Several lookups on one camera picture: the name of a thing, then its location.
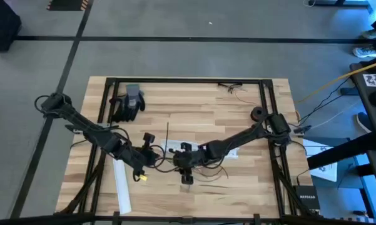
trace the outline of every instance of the black box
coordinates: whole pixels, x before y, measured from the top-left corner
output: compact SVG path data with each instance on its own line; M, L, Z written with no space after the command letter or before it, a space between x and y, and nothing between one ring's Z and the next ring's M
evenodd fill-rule
M0 51L8 51L21 28L21 18L0 0Z
M306 205L309 210L318 214L320 212L320 204L318 203L315 186L294 186L294 188L302 203Z

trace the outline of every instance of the sneaker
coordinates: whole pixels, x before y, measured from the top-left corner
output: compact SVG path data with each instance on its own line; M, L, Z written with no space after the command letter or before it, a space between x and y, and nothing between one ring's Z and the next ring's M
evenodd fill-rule
M355 47L353 54L359 58L376 57L376 51L372 47Z
M356 120L358 125L360 125L360 127L365 130L365 132L371 132L371 122L367 114L365 114L364 112L358 113L356 115Z
M375 39L376 38L376 30L371 29L369 31L364 31L361 36L365 39Z

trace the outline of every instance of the wooden tabletop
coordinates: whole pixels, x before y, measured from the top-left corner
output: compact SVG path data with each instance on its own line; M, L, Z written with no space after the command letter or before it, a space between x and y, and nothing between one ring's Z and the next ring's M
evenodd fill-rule
M84 97L81 114L94 122L97 121L105 80L106 77L90 77ZM279 113L285 116L288 123L297 123L288 80L273 79L273 83ZM120 85L119 94L125 93L125 85ZM119 123L129 132L134 146L143 144L145 132L154 134L155 144L161 145L161 140L166 138L167 123L170 140L205 143L224 139L251 126L250 112L254 106L261 106L257 84L244 84L243 90L236 90L236 95L210 83L143 82L139 85L145 93L146 110L139 112L133 122ZM74 143L81 140L82 136L75 135ZM88 142L72 148L57 211L63 209L83 185L90 149ZM304 149L298 144L288 145L287 159L292 183L296 184L296 176L308 169ZM125 216L252 218L254 213L258 213L261 218L279 217L266 139L241 146L238 158L225 159L222 166L228 177L224 171L215 177L194 173L195 183L190 187L181 184L181 176L177 172L163 174L148 168L145 169L148 180L134 182L132 169L126 166L132 211ZM172 165L166 162L161 168L171 169ZM218 172L218 169L202 169L201 172L210 175ZM312 185L309 172L299 178L301 185ZM87 210L90 208L92 190L89 192ZM287 194L283 192L288 213ZM119 211L118 197L113 161L107 156L97 215L112 216L114 211Z

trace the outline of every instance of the glove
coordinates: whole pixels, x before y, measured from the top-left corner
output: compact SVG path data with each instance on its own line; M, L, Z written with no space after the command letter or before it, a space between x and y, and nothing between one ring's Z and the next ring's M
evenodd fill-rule
M144 111L146 108L143 92L139 90L139 85L129 84L126 86L126 94L120 97L110 99L111 104L119 102L117 111L111 117L111 121L134 121L138 111Z

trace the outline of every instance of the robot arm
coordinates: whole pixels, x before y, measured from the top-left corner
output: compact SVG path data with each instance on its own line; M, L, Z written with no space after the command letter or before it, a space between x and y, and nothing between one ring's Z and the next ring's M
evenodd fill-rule
M63 118L69 121L72 126L67 126L68 129L82 131L89 142L99 146L112 158L122 160L131 166L135 176L145 175L143 166L153 166L159 157L158 154L150 150L148 144L154 141L154 136L145 135L145 145L134 147L129 137L111 132L117 127L103 128L82 116L72 106L71 98L65 94L53 93L41 104L41 109L38 110L45 116Z
M69 121L72 126L67 126L68 129L82 131L89 142L99 146L112 158L122 160L131 166L134 177L145 175L143 166L156 168L156 161L165 158L164 149L162 149L164 155L160 157L150 148L150 143L155 139L153 135L146 133L143 138L145 144L142 147L134 147L127 132L125 132L126 137L124 137L116 132L111 132L113 129L123 130L121 128L103 128L86 119L72 107L71 98L65 94L53 93L41 104L41 109L38 110L45 116L63 118ZM190 144L183 142L181 149L184 151L175 151L173 156L173 164L182 175L182 183L193 184L193 177L191 176L193 167L207 166L218 161L222 163L223 158L230 150L255 139L274 139L279 144L289 142L290 128L282 114L265 115L262 108L256 107L252 111L251 117L257 118L257 123L250 128L225 140L214 140L202 144L197 151L192 151ZM272 132L263 128L262 123L264 121L268 121Z

